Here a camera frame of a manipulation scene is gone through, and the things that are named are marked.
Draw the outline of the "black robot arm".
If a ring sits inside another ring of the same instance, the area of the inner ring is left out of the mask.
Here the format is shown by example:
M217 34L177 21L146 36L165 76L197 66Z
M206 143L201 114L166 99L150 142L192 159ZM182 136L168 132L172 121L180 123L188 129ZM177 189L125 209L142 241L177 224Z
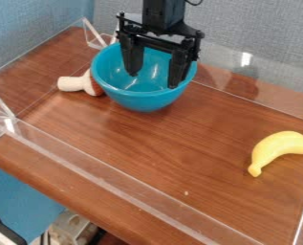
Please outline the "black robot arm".
M117 14L125 67L137 76L144 65L145 48L172 54L169 60L168 87L174 89L188 76L192 64L198 60L205 33L185 23L186 4L190 0L144 0L142 14L124 11Z

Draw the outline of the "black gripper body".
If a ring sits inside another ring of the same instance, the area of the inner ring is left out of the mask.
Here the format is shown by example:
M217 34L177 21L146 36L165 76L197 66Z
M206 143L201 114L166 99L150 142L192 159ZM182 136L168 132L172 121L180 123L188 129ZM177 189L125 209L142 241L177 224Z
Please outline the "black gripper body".
M180 20L169 27L164 27L158 25L156 20L152 20L152 24L144 24L144 16L141 14L120 12L117 18L120 23L118 40L120 34L128 33L138 38L144 47L169 54L180 47L184 40L192 40L190 60L198 59L200 45L201 40L205 38L205 33L190 27L184 20Z

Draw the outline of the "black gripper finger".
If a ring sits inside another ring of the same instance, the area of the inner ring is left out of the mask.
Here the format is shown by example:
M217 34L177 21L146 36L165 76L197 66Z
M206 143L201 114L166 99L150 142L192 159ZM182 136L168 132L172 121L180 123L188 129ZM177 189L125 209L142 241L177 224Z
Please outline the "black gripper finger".
M193 41L184 40L177 49L172 52L172 60L169 64L169 81L168 87L174 89L185 78L185 71L190 61L190 51Z
M120 34L121 50L128 73L136 77L144 65L145 47L138 38L128 33Z

